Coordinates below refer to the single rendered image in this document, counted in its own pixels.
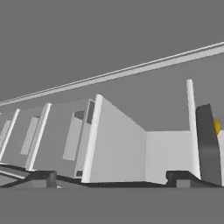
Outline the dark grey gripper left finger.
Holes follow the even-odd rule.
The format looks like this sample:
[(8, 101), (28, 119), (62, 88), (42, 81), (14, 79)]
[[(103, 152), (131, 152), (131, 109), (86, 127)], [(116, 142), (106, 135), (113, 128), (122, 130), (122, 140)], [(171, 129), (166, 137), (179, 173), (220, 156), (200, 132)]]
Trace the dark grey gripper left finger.
[(3, 188), (56, 188), (56, 171), (34, 171), (26, 178), (3, 185)]

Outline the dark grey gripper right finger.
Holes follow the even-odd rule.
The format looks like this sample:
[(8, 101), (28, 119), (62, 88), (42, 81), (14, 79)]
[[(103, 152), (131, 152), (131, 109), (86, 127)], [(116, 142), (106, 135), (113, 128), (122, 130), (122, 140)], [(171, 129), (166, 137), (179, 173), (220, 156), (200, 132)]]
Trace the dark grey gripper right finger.
[(198, 179), (189, 171), (167, 171), (167, 186), (176, 188), (196, 188), (196, 187), (215, 187), (221, 188), (221, 185)]

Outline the white freezer compartment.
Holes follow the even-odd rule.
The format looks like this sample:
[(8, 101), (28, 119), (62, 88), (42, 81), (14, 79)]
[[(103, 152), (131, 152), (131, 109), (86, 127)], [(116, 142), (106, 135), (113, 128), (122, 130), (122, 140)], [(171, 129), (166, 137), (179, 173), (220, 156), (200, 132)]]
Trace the white freezer compartment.
[[(27, 171), (25, 164), (46, 103), (0, 107), (0, 150), (12, 117), (16, 109), (20, 109), (0, 163), (21, 172), (56, 171), (62, 178), (81, 182), (95, 99), (47, 103), (52, 106), (32, 171)], [(147, 146), (144, 182), (163, 184), (167, 171), (191, 169), (189, 132), (145, 131)]]

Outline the white freezer rack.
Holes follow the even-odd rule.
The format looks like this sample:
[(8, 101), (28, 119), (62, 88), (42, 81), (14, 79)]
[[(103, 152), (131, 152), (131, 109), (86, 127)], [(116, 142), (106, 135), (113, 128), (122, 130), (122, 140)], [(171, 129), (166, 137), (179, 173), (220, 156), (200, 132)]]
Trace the white freezer rack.
[(15, 122), (16, 122), (16, 120), (18, 118), (19, 111), (20, 111), (20, 109), (17, 108), (15, 113), (14, 113), (14, 115), (13, 115), (13, 117), (12, 117), (12, 120), (10, 122), (10, 126), (9, 126), (9, 128), (7, 130), (6, 136), (5, 136), (4, 140), (3, 140), (3, 144), (2, 144), (2, 147), (1, 147), (1, 150), (0, 150), (0, 161), (2, 161), (2, 158), (3, 158), (4, 152), (5, 152), (7, 143), (9, 142), (9, 139), (10, 139), (10, 136), (11, 136), (11, 132), (12, 132), (12, 130), (14, 128), (14, 125), (15, 125)]
[(140, 125), (98, 94), (81, 182), (145, 181), (146, 141)]
[(37, 156), (38, 153), (38, 149), (39, 149), (39, 145), (40, 145), (40, 141), (41, 138), (43, 136), (43, 132), (46, 126), (46, 121), (47, 121), (47, 117), (49, 115), (50, 109), (51, 109), (52, 104), (51, 103), (47, 103), (40, 115), (39, 121), (38, 121), (38, 126), (34, 135), (34, 138), (32, 140), (31, 143), (31, 149), (30, 149), (30, 153), (29, 156), (26, 160), (26, 164), (25, 164), (25, 169), (27, 171), (32, 171), (33, 170), (33, 165), (35, 162), (35, 158)]

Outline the dark grey curved panel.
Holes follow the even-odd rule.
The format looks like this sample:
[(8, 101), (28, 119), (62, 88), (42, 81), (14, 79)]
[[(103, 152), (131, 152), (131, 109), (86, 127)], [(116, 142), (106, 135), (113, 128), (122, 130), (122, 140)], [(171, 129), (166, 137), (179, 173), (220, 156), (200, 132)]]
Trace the dark grey curved panel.
[(196, 108), (196, 125), (201, 178), (206, 182), (221, 186), (221, 151), (215, 133), (211, 104)]

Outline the white long trim strip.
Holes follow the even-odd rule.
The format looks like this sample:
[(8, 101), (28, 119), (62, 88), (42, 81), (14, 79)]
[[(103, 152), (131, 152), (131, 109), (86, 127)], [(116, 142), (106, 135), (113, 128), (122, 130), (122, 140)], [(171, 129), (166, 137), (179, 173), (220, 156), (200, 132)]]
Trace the white long trim strip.
[(12, 98), (6, 101), (0, 101), (0, 107), (11, 105), (17, 102), (28, 101), (30, 99), (35, 99), (35, 98), (43, 97), (46, 95), (57, 94), (60, 92), (71, 90), (71, 89), (82, 88), (85, 86), (101, 83), (104, 81), (111, 81), (114, 79), (131, 76), (134, 74), (140, 74), (140, 73), (156, 70), (163, 67), (174, 66), (177, 64), (186, 63), (188, 61), (200, 60), (200, 59), (211, 57), (221, 53), (224, 53), (224, 41), (220, 43), (212, 44), (212, 45), (203, 46), (198, 49), (174, 54), (172, 56), (163, 57), (161, 59), (155, 59), (155, 60), (145, 62), (136, 66), (129, 66), (123, 69), (113, 71), (113, 72), (99, 74), (94, 77), (86, 78), (84, 80), (77, 80), (77, 81), (67, 83), (61, 86), (48, 88), (45, 90), (38, 91), (36, 93), (22, 95), (22, 96)]

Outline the white upright post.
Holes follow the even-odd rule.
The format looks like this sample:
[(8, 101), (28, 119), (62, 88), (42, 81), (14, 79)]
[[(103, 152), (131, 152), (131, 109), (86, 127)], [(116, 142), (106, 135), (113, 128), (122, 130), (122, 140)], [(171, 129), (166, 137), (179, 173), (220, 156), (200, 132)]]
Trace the white upright post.
[(187, 103), (189, 114), (189, 128), (191, 132), (191, 142), (192, 142), (192, 173), (199, 179), (200, 158), (199, 158), (197, 126), (196, 126), (196, 107), (194, 99), (193, 81), (191, 79), (188, 79), (186, 81), (186, 90), (187, 90)]

